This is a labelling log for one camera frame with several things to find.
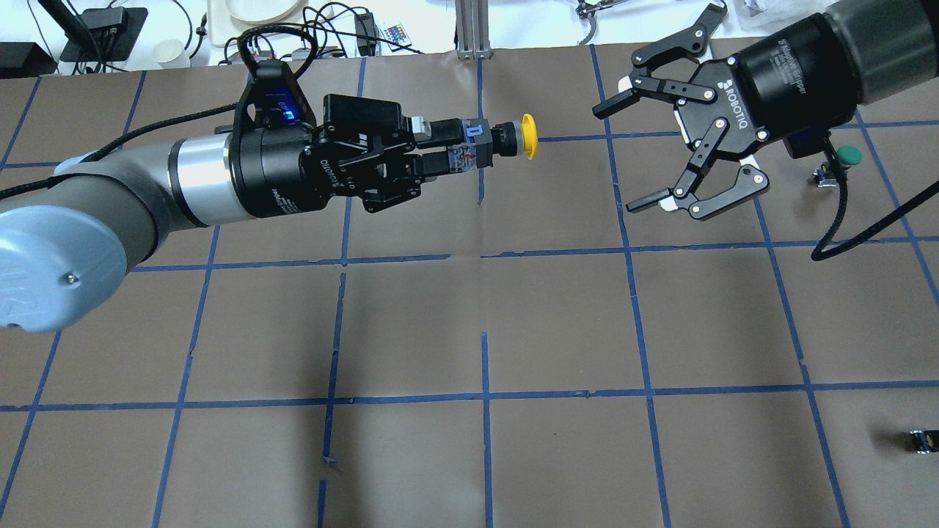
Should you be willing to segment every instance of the blue tape line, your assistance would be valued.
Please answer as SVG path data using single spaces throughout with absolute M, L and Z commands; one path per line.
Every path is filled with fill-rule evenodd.
M 235 399 L 187 401 L 184 409 L 250 409 L 255 407 L 320 407 L 327 404 L 325 397 L 285 399 Z
M 16 123 L 16 128 L 13 129 L 13 135 L 9 138 L 9 143 L 7 144 L 7 151 L 3 154 L 3 159 L 0 160 L 0 166 L 8 166 L 7 161 L 9 161 L 9 153 L 13 151 L 13 145 L 16 143 L 16 138 L 20 135 L 20 130 L 23 129 L 23 123 L 26 121 L 26 114 L 29 113 L 29 108 L 33 105 L 33 99 L 36 97 L 36 92 L 39 90 L 39 82 L 42 80 L 42 77 L 37 77 L 36 82 L 33 84 L 33 91 L 29 93 L 29 99 L 26 100 L 26 105 L 23 107 L 23 113 L 20 114 L 20 120 Z
M 902 128 L 902 127 L 934 127 L 939 125 L 939 120 L 928 119 L 924 121 L 884 121 L 880 123 L 868 123 L 865 122 L 861 117 L 861 113 L 857 113 L 857 122 L 855 125 L 859 129 L 887 129 L 887 128 Z
M 592 249 L 545 249 L 533 251 L 503 251 L 498 255 L 483 255 L 480 258 L 514 258 L 523 256 L 567 256 L 567 255 L 616 255 L 623 252 L 622 247 L 598 247 Z
M 489 333 L 483 332 L 483 468 L 485 482 L 485 528 L 493 526 L 492 507 L 492 423 L 489 411 Z
M 214 264 L 215 270 L 243 270 L 246 268 L 296 268 L 299 266 L 335 266 L 342 264 L 337 258 L 327 258 L 324 260 L 279 260 L 271 262 L 227 262 L 223 264 Z
M 655 389 L 656 396 L 748 395 L 793 393 L 806 390 L 805 385 L 740 385 L 731 387 L 669 387 Z
M 812 383 L 815 391 L 866 391 L 889 389 L 921 389 L 939 387 L 939 380 L 895 380 L 895 381 L 847 381 L 835 383 Z M 654 388 L 656 396 L 707 396 L 738 395 L 763 393 L 790 393 L 806 390 L 805 384 L 798 385 L 732 385 L 712 387 L 662 387 Z M 394 405 L 408 403 L 433 403 L 441 401 L 482 401 L 493 399 L 565 399 L 591 397 L 637 397 L 645 396 L 645 389 L 602 389 L 596 391 L 506 391 L 483 393 L 450 393 L 418 396 L 365 396 L 335 398 L 335 405 Z M 284 398 L 284 399 L 239 399 L 239 400 L 202 400 L 186 401 L 184 409 L 244 409 L 258 407 L 324 407 L 330 402 L 325 397 L 319 398 Z M 121 403 L 54 403 L 40 404 L 37 412 L 70 411 L 122 411 L 122 410 L 158 410 L 174 409 L 174 401 L 157 402 L 121 402 Z M 0 412 L 29 412 L 31 405 L 4 405 Z
M 38 411 L 141 411 L 151 409 L 175 409 L 172 401 L 127 401 L 120 403 L 47 403 L 39 405 Z
M 0 519 L 3 518 L 4 511 L 7 509 L 7 500 L 13 490 L 13 481 L 16 479 L 16 472 L 20 469 L 20 460 L 23 459 L 23 451 L 26 449 L 26 441 L 29 440 L 29 432 L 33 428 L 33 420 L 36 418 L 39 401 L 42 399 L 42 392 L 46 389 L 46 381 L 49 379 L 49 372 L 53 368 L 55 353 L 58 351 L 59 341 L 62 339 L 62 331 L 55 333 L 53 344 L 49 347 L 49 356 L 46 357 L 46 365 L 42 368 L 42 375 L 39 377 L 39 385 L 36 387 L 36 393 L 33 395 L 33 403 L 29 408 L 29 415 L 26 416 L 26 424 L 23 426 L 23 435 L 20 436 L 20 444 L 16 448 L 16 455 L 13 456 L 13 463 L 9 468 L 7 483 L 3 488 L 3 496 L 0 496 Z
M 339 263 L 343 266 L 349 263 L 349 227 L 352 224 L 352 198 L 346 198 L 346 214 L 343 217 L 343 249 Z
M 208 248 L 208 264 L 206 266 L 206 279 L 202 283 L 202 294 L 199 296 L 199 307 L 195 311 L 195 323 L 192 326 L 192 338 L 189 342 L 189 353 L 195 350 L 195 344 L 199 340 L 199 329 L 202 327 L 202 313 L 206 308 L 206 298 L 208 297 L 208 283 L 212 279 L 212 268 L 215 263 L 215 250 L 219 246 L 220 226 L 216 225 L 212 232 L 212 243 Z
M 880 155 L 877 154 L 877 148 L 874 146 L 873 140 L 870 138 L 870 132 L 868 131 L 868 126 L 864 122 L 864 118 L 861 117 L 860 112 L 856 113 L 857 122 L 861 125 L 861 133 L 864 134 L 864 141 L 868 144 L 868 149 L 870 150 L 870 155 L 874 159 L 874 163 L 877 165 L 877 170 L 881 173 L 881 178 L 884 179 L 884 185 L 886 186 L 887 192 L 890 194 L 890 199 L 893 201 L 893 206 L 898 208 L 901 205 L 900 199 L 897 197 L 897 193 L 893 189 L 893 184 L 890 183 L 890 176 L 886 172 L 884 163 L 881 161 Z M 932 277 L 932 271 L 930 271 L 930 266 L 926 262 L 926 257 L 923 255 L 922 248 L 919 247 L 919 242 L 916 240 L 916 235 L 913 233 L 913 226 L 910 225 L 910 220 L 906 216 L 901 218 L 903 222 L 903 228 L 906 229 L 906 235 L 908 241 L 913 245 L 913 251 L 916 253 L 916 259 L 919 261 L 919 267 L 923 271 L 923 276 L 926 278 L 926 283 L 930 287 L 932 292 L 932 300 L 936 303 L 936 306 L 939 307 L 939 287 L 936 286 L 936 281 Z
M 170 477 L 170 465 L 173 462 L 173 451 L 176 448 L 176 438 L 179 433 L 179 419 L 182 417 L 183 402 L 186 400 L 186 387 L 189 384 L 189 375 L 192 372 L 192 355 L 186 356 L 186 366 L 183 368 L 182 381 L 179 384 L 176 411 L 173 412 L 173 425 L 170 426 L 170 438 L 166 443 L 166 456 L 163 459 L 163 469 L 160 472 L 160 487 L 157 488 L 157 502 L 153 507 L 153 522 L 151 528 L 160 526 L 160 515 L 163 511 L 163 497 L 166 495 L 166 483 Z
M 323 528 L 326 522 L 326 479 L 319 481 L 319 495 L 316 497 L 316 528 Z
M 362 62 L 359 64 L 359 85 L 356 88 L 356 95 L 358 97 L 362 96 L 362 93 L 365 91 L 365 61 L 368 60 L 368 57 L 362 57 Z
M 367 256 L 359 258 L 350 258 L 348 264 L 381 264 L 387 262 L 426 262 L 428 260 L 446 260 L 450 258 L 449 253 L 438 255 L 411 255 L 411 256 Z
M 939 387 L 939 380 L 856 381 L 844 383 L 815 383 L 816 391 L 868 391 L 879 389 L 923 389 Z
M 339 397 L 336 405 L 397 405 L 405 403 L 434 403 L 440 401 L 474 401 L 483 399 L 480 393 L 451 393 L 445 395 L 417 396 L 362 396 Z
M 140 82 L 137 83 L 137 92 L 133 94 L 133 102 L 131 103 L 131 111 L 127 115 L 127 122 L 124 123 L 124 132 L 127 133 L 131 131 L 131 122 L 133 121 L 133 115 L 137 112 L 137 103 L 140 102 L 140 94 L 144 91 L 144 81 L 146 80 L 146 71 L 140 72 Z
M 561 141 L 594 141 L 599 139 L 607 139 L 604 134 L 590 134 L 590 135 L 558 135 L 553 137 L 539 137 L 539 143 L 560 143 Z
M 332 417 L 335 410 L 336 376 L 339 373 L 339 346 L 343 333 L 343 300 L 346 297 L 346 273 L 339 275 L 339 295 L 336 301 L 336 323 L 332 332 L 332 360 L 330 363 L 330 387 L 327 393 L 326 424 L 323 427 L 323 459 L 332 460 Z
M 600 62 L 597 60 L 596 48 L 590 45 L 590 55 L 593 61 L 593 74 L 596 77 L 596 87 L 600 101 L 606 99 L 603 91 L 603 78 L 600 75 Z M 655 479 L 658 482 L 658 497 L 662 508 L 662 522 L 666 528 L 671 528 L 671 514 L 669 509 L 669 495 L 665 486 L 665 469 L 662 466 L 662 449 L 658 440 L 658 422 L 655 419 L 654 389 L 652 375 L 649 371 L 649 358 L 646 353 L 645 334 L 642 331 L 642 314 L 639 310 L 639 292 L 636 289 L 636 276 L 633 273 L 632 252 L 629 243 L 629 234 L 623 218 L 623 199 L 620 196 L 620 177 L 616 168 L 616 155 L 613 152 L 613 134 L 610 133 L 609 119 L 603 120 L 604 132 L 607 135 L 607 153 L 609 156 L 609 170 L 613 179 L 613 197 L 616 201 L 616 215 L 620 223 L 620 235 L 623 238 L 623 255 L 626 259 L 626 278 L 629 282 L 629 297 L 633 308 L 633 320 L 636 324 L 636 340 L 639 345 L 639 362 L 642 365 L 642 386 L 646 397 L 646 410 L 649 415 L 649 435 L 652 440 L 652 454 L 655 465 Z
M 28 169 L 32 167 L 57 167 L 62 162 L 34 162 L 34 163 L 6 163 L 3 165 L 6 169 Z
M 206 270 L 206 267 L 207 266 L 205 264 L 183 264 L 176 266 L 137 266 L 131 270 L 131 273 L 203 272 Z
M 776 278 L 776 286 L 779 290 L 779 298 L 782 301 L 782 309 L 786 314 L 786 323 L 789 325 L 789 333 L 793 341 L 795 357 L 799 362 L 799 369 L 802 372 L 802 382 L 805 386 L 806 395 L 808 396 L 808 406 L 811 409 L 812 421 L 815 423 L 815 431 L 818 434 L 819 445 L 822 448 L 822 457 L 824 458 L 825 469 L 828 471 L 828 480 L 831 483 L 831 489 L 835 495 L 835 504 L 838 506 L 841 526 L 842 528 L 850 528 L 851 521 L 848 518 L 848 510 L 844 505 L 844 498 L 841 496 L 841 486 L 838 481 L 838 475 L 835 473 L 835 464 L 831 458 L 831 451 L 828 449 L 828 439 L 824 432 L 822 415 L 819 413 L 818 403 L 815 400 L 815 392 L 812 390 L 812 381 L 805 363 L 802 341 L 799 339 L 799 332 L 795 328 L 795 317 L 793 316 L 792 306 L 789 303 L 786 285 L 782 280 L 782 271 L 779 268 L 776 248 L 774 247 L 773 239 L 770 237 L 769 225 L 766 223 L 765 215 L 763 215 L 760 199 L 754 199 L 753 205 L 757 212 L 757 219 L 760 221 L 760 230 L 762 231 L 763 239 L 766 241 L 766 251 L 769 253 L 770 264 L 773 267 L 773 275 Z
M 202 315 L 206 307 L 206 298 L 208 297 L 208 287 L 212 279 L 212 268 L 215 263 L 215 252 L 219 245 L 219 232 L 221 228 L 216 225 L 212 231 L 212 242 L 208 248 L 208 261 L 206 263 L 206 275 L 202 284 L 202 292 L 199 294 L 199 305 L 195 311 L 195 321 L 192 324 L 192 338 L 189 342 L 189 350 L 186 354 L 186 365 L 183 368 L 182 380 L 179 382 L 179 394 L 177 396 L 176 410 L 173 412 L 173 425 L 170 426 L 170 437 L 166 443 L 166 458 L 163 460 L 163 469 L 160 474 L 160 486 L 157 488 L 157 501 L 153 507 L 153 522 L 151 528 L 160 526 L 160 515 L 163 510 L 163 497 L 166 494 L 166 483 L 169 480 L 170 466 L 173 462 L 173 452 L 176 448 L 176 438 L 179 432 L 179 420 L 182 417 L 184 403 L 186 402 L 186 389 L 189 386 L 189 377 L 192 372 L 192 352 L 199 341 L 199 329 L 202 326 Z

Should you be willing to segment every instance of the yellow cap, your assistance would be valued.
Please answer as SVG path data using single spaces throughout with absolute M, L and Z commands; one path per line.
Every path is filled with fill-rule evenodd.
M 529 160 L 538 155 L 538 127 L 535 126 L 531 114 L 522 116 L 522 149 Z

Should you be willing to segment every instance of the black cable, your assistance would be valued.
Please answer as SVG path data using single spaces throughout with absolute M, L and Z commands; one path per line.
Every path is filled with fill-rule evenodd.
M 237 103 L 226 104 L 225 106 L 219 106 L 218 108 L 212 108 L 211 110 L 203 110 L 202 112 L 196 112 L 195 114 L 188 114 L 186 116 L 173 117 L 171 119 L 165 119 L 163 121 L 158 121 L 156 123 L 151 123 L 136 129 L 134 131 L 127 132 L 126 134 L 118 137 L 116 140 L 105 145 L 102 148 L 92 152 L 85 156 L 82 159 L 82 162 L 96 162 L 103 158 L 104 156 L 110 154 L 114 149 L 124 145 L 131 139 L 144 135 L 148 132 L 153 132 L 158 129 L 170 127 L 173 125 L 178 125 L 180 123 L 185 123 L 187 121 L 195 121 L 196 119 L 202 119 L 203 117 L 217 116 L 218 114 L 224 114 L 225 112 L 231 112 L 235 110 Z
M 326 4 L 323 4 L 322 6 L 320 6 L 319 10 L 322 11 L 323 9 L 328 8 L 329 6 L 339 6 L 340 8 L 344 8 L 346 11 L 352 11 L 352 12 L 355 12 L 355 9 L 364 9 L 366 15 L 372 12 L 369 8 L 366 8 L 365 6 L 356 6 L 354 8 L 351 8 L 347 6 L 346 4 L 343 4 L 342 2 L 327 2 Z
M 26 0 L 26 6 L 29 8 L 29 14 L 33 15 L 33 22 L 36 23 L 36 29 L 39 30 L 39 38 L 42 39 L 42 43 L 46 45 L 46 52 L 49 54 L 51 59 L 55 59 L 55 57 L 53 57 L 53 49 L 49 47 L 49 42 L 46 42 L 46 36 L 42 34 L 42 28 L 39 26 L 39 19 L 36 18 L 36 13 L 33 11 L 33 4 L 29 0 Z M 55 72 L 59 74 L 62 73 L 59 71 L 57 60 L 55 61 Z
M 935 183 L 933 183 L 933 185 L 930 185 L 906 203 L 892 210 L 889 214 L 887 214 L 887 216 L 878 220 L 867 229 L 858 233 L 856 236 L 831 249 L 825 249 L 828 244 L 831 243 L 831 240 L 835 237 L 835 233 L 837 233 L 841 228 L 841 222 L 844 221 L 844 213 L 848 209 L 848 175 L 845 173 L 844 167 L 842 167 L 841 163 L 838 161 L 835 149 L 831 146 L 831 142 L 827 138 L 825 138 L 824 142 L 824 155 L 828 160 L 828 167 L 834 171 L 835 180 L 838 182 L 838 210 L 835 212 L 835 221 L 832 222 L 831 227 L 828 228 L 828 232 L 824 234 L 818 245 L 816 245 L 815 249 L 812 250 L 811 258 L 816 262 L 821 262 L 822 260 L 826 260 L 832 256 L 841 255 L 850 249 L 854 249 L 862 243 L 870 240 L 871 237 L 877 233 L 880 233 L 894 222 L 897 222 L 911 210 L 914 210 L 922 205 L 926 200 L 932 198 L 936 194 L 939 194 L 939 180 L 937 180 Z
M 271 44 L 270 40 L 264 35 L 258 35 L 254 37 L 254 47 L 257 48 L 257 53 L 261 54 L 261 44 L 257 41 L 258 39 L 262 39 L 268 44 L 268 49 L 270 49 L 270 58 L 277 58 L 277 54 L 274 52 L 273 44 Z
M 48 189 L 51 187 L 52 182 L 53 179 L 48 178 L 41 181 L 33 181 L 30 183 L 24 183 L 23 185 L 17 185 L 16 187 L 10 187 L 9 189 L 4 189 L 3 191 L 0 191 L 0 200 L 17 196 L 19 194 L 26 194 L 31 191 L 38 191 L 39 189 Z
M 189 45 L 192 44 L 192 18 L 190 18 L 189 16 L 189 11 L 187 11 L 186 8 L 184 8 L 182 4 L 179 3 L 179 0 L 170 0 L 170 1 L 176 4 L 177 6 L 179 6 L 180 9 L 182 9 L 183 14 L 186 15 L 186 22 L 189 23 L 189 38 L 186 40 L 186 45 L 183 46 L 182 48 L 184 50 L 188 50 Z
M 313 13 L 316 14 L 312 21 L 309 21 L 306 18 L 307 9 L 310 9 Z M 314 54 L 316 55 L 316 58 L 319 58 L 326 52 L 326 47 L 330 41 L 330 34 L 326 31 L 326 26 L 323 24 L 327 23 L 330 25 L 332 29 L 335 29 L 335 26 L 332 25 L 332 21 L 335 20 L 337 16 L 339 15 L 333 15 L 332 17 L 329 17 L 329 18 L 324 17 L 322 13 L 322 8 L 315 9 L 315 8 L 310 8 L 309 6 L 306 8 L 303 8 L 303 25 L 313 29 L 314 34 L 316 33 L 317 28 L 323 30 L 323 44 L 319 47 L 319 49 L 315 51 Z M 336 39 L 339 40 L 339 48 L 343 51 L 343 54 L 346 54 L 346 46 L 345 44 L 343 44 L 343 40 L 339 39 L 338 37 L 336 37 Z
M 208 23 L 208 13 L 202 15 L 202 22 L 199 24 L 199 27 L 195 28 L 195 34 L 199 36 L 199 40 L 195 43 L 195 49 L 192 50 L 192 53 L 189 55 L 189 58 L 192 60 L 195 57 L 195 54 L 199 53 L 199 50 L 202 49 L 202 40 L 206 37 L 206 24 Z
M 306 39 L 310 42 L 311 46 L 316 48 L 318 43 L 316 42 L 316 37 L 311 36 L 308 32 L 298 29 L 300 24 L 287 24 L 287 23 L 272 23 L 266 25 L 259 25 L 257 27 L 252 27 L 238 37 L 238 51 L 241 53 L 241 60 L 244 61 L 244 65 L 248 67 L 248 71 L 254 77 L 257 72 L 257 60 L 251 55 L 251 52 L 248 50 L 248 42 L 255 35 L 261 35 L 263 33 L 284 33 L 287 35 L 294 35 L 300 37 L 301 39 Z M 303 61 L 303 64 L 296 71 L 296 75 L 299 78 L 308 68 L 310 68 L 310 63 L 313 62 L 313 54 L 307 57 Z
M 104 63 L 104 54 L 101 52 L 101 47 L 98 45 L 98 41 L 95 40 L 95 35 L 91 32 L 90 29 L 88 29 L 88 25 L 84 20 L 82 20 L 82 15 L 79 14 L 78 9 L 76 9 L 75 6 L 71 4 L 71 0 L 65 0 L 65 3 L 69 6 L 69 8 L 71 8 L 72 12 L 75 13 L 75 18 L 78 20 L 78 23 L 82 25 L 86 32 L 88 32 L 88 36 L 91 37 L 92 43 L 95 44 L 95 54 L 98 55 L 98 66 L 95 67 L 95 73 L 97 73 L 100 71 L 101 65 Z

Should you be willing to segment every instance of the wire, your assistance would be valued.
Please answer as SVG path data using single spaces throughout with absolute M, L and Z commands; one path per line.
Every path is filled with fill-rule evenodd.
M 841 244 L 832 247 L 831 249 L 825 249 L 828 244 L 831 243 L 831 240 L 835 237 L 835 233 L 837 233 L 841 228 L 841 222 L 844 221 L 844 213 L 848 209 L 848 175 L 845 173 L 844 167 L 842 167 L 841 163 L 838 161 L 835 149 L 831 146 L 831 142 L 828 140 L 828 138 L 824 139 L 824 155 L 825 158 L 828 159 L 829 168 L 831 168 L 831 170 L 835 173 L 835 180 L 838 182 L 838 210 L 835 212 L 835 220 L 832 222 L 831 227 L 828 228 L 828 232 L 824 234 L 818 245 L 816 245 L 815 249 L 812 250 L 811 258 L 816 262 L 821 262 L 822 260 L 826 260 L 832 256 L 841 255 L 850 249 L 854 249 L 862 243 L 870 240 L 871 237 L 877 233 L 880 233 L 889 225 L 897 222 L 911 210 L 914 210 L 922 205 L 926 200 L 939 194 L 939 180 L 937 180 L 935 183 L 933 183 L 933 185 L 930 185 L 903 205 L 892 210 L 889 214 L 887 214 L 887 216 L 878 220 L 873 225 L 861 231 L 851 239 L 844 241 Z
M 42 27 L 39 26 L 39 20 L 36 18 L 36 12 L 33 11 L 33 4 L 29 0 L 26 0 L 26 6 L 29 8 L 29 14 L 33 15 L 33 22 L 36 23 L 36 29 L 39 30 L 39 38 L 42 39 L 42 43 L 46 45 L 46 52 L 49 53 L 49 58 L 54 60 L 55 57 L 53 57 L 53 50 L 49 47 L 49 42 L 46 42 L 46 36 L 42 34 Z M 57 60 L 55 61 L 55 71 L 57 73 L 62 73 L 59 71 Z
M 41 181 L 33 181 L 30 183 L 24 183 L 23 185 L 17 185 L 16 187 L 10 187 L 9 189 L 4 189 L 3 191 L 0 191 L 0 200 L 17 196 L 19 194 L 26 194 L 31 191 L 38 191 L 39 189 L 48 189 L 50 187 L 50 183 L 52 183 L 52 180 L 53 179 L 48 178 Z
M 104 53 L 101 52 L 101 47 L 98 45 L 98 41 L 95 39 L 95 35 L 91 33 L 91 30 L 88 29 L 88 25 L 82 19 L 82 15 L 79 14 L 78 9 L 71 4 L 71 0 L 65 0 L 65 3 L 69 5 L 72 12 L 75 13 L 75 18 L 78 20 L 78 23 L 82 25 L 85 31 L 88 33 L 88 36 L 91 38 L 92 43 L 95 44 L 95 53 L 98 55 L 98 66 L 95 67 L 95 72 L 97 73 L 101 69 L 101 65 L 104 63 Z
M 186 15 L 186 22 L 189 23 L 189 38 L 186 40 L 186 45 L 183 46 L 184 50 L 188 50 L 189 45 L 192 44 L 192 18 L 190 18 L 189 16 L 189 11 L 187 11 L 186 8 L 184 8 L 182 4 L 179 3 L 179 0 L 171 0 L 171 1 L 177 6 L 179 6 L 180 9 L 182 9 L 183 14 Z
M 211 110 L 203 110 L 202 112 L 196 112 L 195 114 L 188 114 L 186 116 L 173 117 L 171 119 L 165 119 L 163 121 L 158 121 L 156 123 L 151 123 L 149 125 L 140 127 L 139 129 L 136 129 L 134 131 L 127 132 L 126 134 L 118 137 L 116 140 L 105 145 L 104 147 L 99 148 L 98 150 L 92 152 L 91 154 L 88 154 L 87 156 L 85 156 L 84 159 L 82 159 L 82 162 L 96 162 L 100 160 L 101 158 L 103 158 L 104 156 L 106 156 L 107 154 L 111 153 L 116 148 L 120 147 L 121 145 L 124 145 L 131 139 L 144 135 L 145 133 L 153 132 L 153 131 L 170 127 L 173 125 L 178 125 L 180 123 L 185 123 L 187 121 L 195 121 L 196 119 L 202 119 L 203 117 L 217 116 L 218 114 L 231 112 L 232 110 L 235 110 L 235 107 L 237 105 L 238 105 L 237 103 L 233 102 L 231 104 L 226 104 L 225 106 L 212 108 Z
M 202 40 L 206 37 L 207 23 L 208 13 L 202 15 L 202 22 L 199 24 L 199 27 L 195 28 L 195 34 L 199 36 L 199 40 L 195 43 L 195 49 L 192 50 L 192 53 L 189 55 L 190 59 L 195 57 L 195 54 L 199 53 L 199 50 L 202 49 Z

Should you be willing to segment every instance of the black connector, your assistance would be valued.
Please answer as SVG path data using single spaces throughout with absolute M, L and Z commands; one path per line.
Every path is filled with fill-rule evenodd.
M 371 12 L 355 16 L 356 44 L 359 46 L 360 56 L 375 56 L 378 46 L 378 27 L 375 25 L 375 15 Z
M 88 30 L 106 32 L 116 29 L 118 32 L 127 29 L 127 10 L 124 8 L 86 9 L 82 13 L 82 22 Z

